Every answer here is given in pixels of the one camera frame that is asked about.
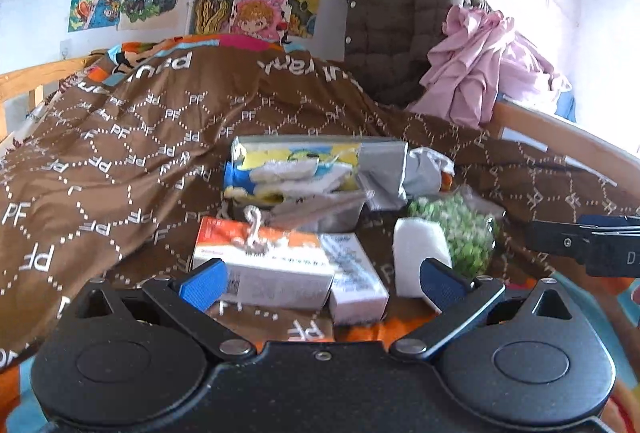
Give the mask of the white blue cloth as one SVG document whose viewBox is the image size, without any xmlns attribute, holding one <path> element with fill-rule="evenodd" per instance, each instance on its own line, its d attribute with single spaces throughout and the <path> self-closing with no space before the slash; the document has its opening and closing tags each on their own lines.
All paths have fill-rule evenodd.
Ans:
<svg viewBox="0 0 640 433">
<path fill-rule="evenodd" d="M 276 200 L 330 193 L 352 176 L 352 166 L 319 159 L 270 160 L 242 170 L 231 163 L 224 169 L 224 197 Z"/>
</svg>

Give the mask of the grey white cloth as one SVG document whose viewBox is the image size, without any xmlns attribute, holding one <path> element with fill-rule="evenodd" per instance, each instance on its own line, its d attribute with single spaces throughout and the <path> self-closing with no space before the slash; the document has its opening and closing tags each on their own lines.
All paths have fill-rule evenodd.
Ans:
<svg viewBox="0 0 640 433">
<path fill-rule="evenodd" d="M 367 193 L 371 211 L 398 211 L 409 199 L 439 193 L 444 173 L 454 176 L 454 162 L 431 148 L 378 142 L 360 152 L 356 182 Z"/>
</svg>

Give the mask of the grey plush sock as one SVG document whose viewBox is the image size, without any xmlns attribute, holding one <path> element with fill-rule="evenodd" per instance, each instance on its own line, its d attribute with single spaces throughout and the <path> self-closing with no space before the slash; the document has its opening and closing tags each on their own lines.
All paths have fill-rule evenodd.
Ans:
<svg viewBox="0 0 640 433">
<path fill-rule="evenodd" d="M 262 223 L 280 231 L 350 233 L 373 195 L 373 191 L 354 190 L 288 199 L 262 213 Z"/>
</svg>

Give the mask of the green bead glass bottle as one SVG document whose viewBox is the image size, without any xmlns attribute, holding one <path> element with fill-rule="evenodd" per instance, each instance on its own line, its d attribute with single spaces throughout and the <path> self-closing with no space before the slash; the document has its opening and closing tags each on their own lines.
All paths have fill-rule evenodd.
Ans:
<svg viewBox="0 0 640 433">
<path fill-rule="evenodd" d="M 433 196 L 414 198 L 408 215 L 442 228 L 452 268 L 473 278 L 486 273 L 500 233 L 504 208 L 486 200 L 469 185 Z"/>
</svg>

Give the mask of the orange white medicine box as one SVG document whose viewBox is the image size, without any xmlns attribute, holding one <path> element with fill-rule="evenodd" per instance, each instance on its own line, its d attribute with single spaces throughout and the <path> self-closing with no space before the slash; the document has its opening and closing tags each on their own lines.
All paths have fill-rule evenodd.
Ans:
<svg viewBox="0 0 640 433">
<path fill-rule="evenodd" d="M 221 300 L 280 309 L 322 309 L 335 269 L 314 234 L 276 231 L 206 216 L 192 253 L 192 266 L 221 260 L 227 283 Z"/>
</svg>

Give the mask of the small white medicine box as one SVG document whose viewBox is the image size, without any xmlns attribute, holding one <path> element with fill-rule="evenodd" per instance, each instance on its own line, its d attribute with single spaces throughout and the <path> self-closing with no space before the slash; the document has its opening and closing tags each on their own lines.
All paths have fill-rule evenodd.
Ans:
<svg viewBox="0 0 640 433">
<path fill-rule="evenodd" d="M 334 278 L 329 311 L 334 325 L 378 323 L 390 299 L 384 283 L 355 234 L 322 234 L 320 243 Z"/>
</svg>

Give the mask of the brown PF patterned blanket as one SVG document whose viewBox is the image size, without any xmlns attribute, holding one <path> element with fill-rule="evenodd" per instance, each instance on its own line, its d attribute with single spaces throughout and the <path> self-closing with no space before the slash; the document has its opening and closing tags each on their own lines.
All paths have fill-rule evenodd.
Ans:
<svg viewBox="0 0 640 433">
<path fill-rule="evenodd" d="M 129 286 L 188 265 L 219 208 L 235 137 L 390 137 L 450 156 L 506 210 L 514 279 L 551 264 L 522 248 L 532 219 L 635 216 L 634 190 L 558 156 L 374 102 L 306 52 L 178 45 L 117 74 L 108 59 L 62 95 L 1 162 L 1 364 L 29 356 L 85 282 Z"/>
</svg>

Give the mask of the grey box with frog drawing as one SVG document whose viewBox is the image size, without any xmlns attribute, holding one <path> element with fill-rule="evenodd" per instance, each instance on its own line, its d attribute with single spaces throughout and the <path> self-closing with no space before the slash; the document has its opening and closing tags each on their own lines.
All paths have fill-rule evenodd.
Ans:
<svg viewBox="0 0 640 433">
<path fill-rule="evenodd" d="M 238 221 L 254 206 L 271 227 L 349 233 L 363 214 L 404 206 L 407 156 L 405 142 L 387 137 L 237 137 L 224 199 Z"/>
</svg>

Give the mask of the pink cloth garment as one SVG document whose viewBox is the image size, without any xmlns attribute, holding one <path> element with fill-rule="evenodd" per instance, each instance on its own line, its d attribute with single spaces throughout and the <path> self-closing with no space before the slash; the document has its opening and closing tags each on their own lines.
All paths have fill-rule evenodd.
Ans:
<svg viewBox="0 0 640 433">
<path fill-rule="evenodd" d="M 427 53 L 423 95 L 412 113 L 477 128 L 488 123 L 500 96 L 553 114 L 570 81 L 500 11 L 451 7 L 445 38 Z"/>
</svg>

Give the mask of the pink anime girl painting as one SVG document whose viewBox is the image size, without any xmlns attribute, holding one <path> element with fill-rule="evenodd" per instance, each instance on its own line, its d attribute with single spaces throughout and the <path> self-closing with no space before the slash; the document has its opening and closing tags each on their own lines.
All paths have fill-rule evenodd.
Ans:
<svg viewBox="0 0 640 433">
<path fill-rule="evenodd" d="M 288 32 L 290 0 L 233 0 L 229 32 L 280 43 Z"/>
</svg>

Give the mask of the brown quilted jacket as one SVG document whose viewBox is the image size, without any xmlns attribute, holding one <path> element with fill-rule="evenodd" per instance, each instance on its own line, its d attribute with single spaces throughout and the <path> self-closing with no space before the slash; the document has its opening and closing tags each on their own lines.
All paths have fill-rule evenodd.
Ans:
<svg viewBox="0 0 640 433">
<path fill-rule="evenodd" d="M 423 95 L 427 53 L 445 35 L 451 7 L 490 9 L 486 0 L 346 0 L 344 61 L 379 104 L 405 108 Z"/>
</svg>

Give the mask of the wooden bed frame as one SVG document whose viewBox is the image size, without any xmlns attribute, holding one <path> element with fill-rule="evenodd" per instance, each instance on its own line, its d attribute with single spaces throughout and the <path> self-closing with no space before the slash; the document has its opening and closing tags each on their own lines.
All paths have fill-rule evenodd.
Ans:
<svg viewBox="0 0 640 433">
<path fill-rule="evenodd" d="M 637 216 L 639 173 L 564 124 L 536 120 L 541 152 L 484 130 L 379 104 L 343 66 L 266 44 L 175 44 L 118 74 L 109 56 L 25 144 L 1 160 L 1 236 L 25 249 L 76 245 L 131 253 L 154 233 L 193 238 L 218 212 L 224 166 L 244 136 L 387 137 L 454 161 L 454 176 L 504 208 L 514 226 Z"/>
</svg>

